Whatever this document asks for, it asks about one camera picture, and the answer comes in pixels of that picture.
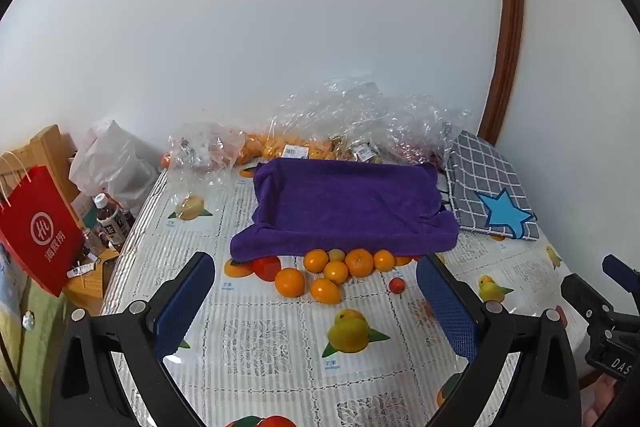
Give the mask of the person's right hand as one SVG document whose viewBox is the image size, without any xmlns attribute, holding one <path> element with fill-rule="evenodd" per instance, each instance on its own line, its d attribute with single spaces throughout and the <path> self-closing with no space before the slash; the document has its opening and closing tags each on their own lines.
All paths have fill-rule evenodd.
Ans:
<svg viewBox="0 0 640 427">
<path fill-rule="evenodd" d="M 592 427 L 615 397 L 616 379 L 601 375 L 586 389 L 586 408 L 582 413 L 582 425 Z"/>
</svg>

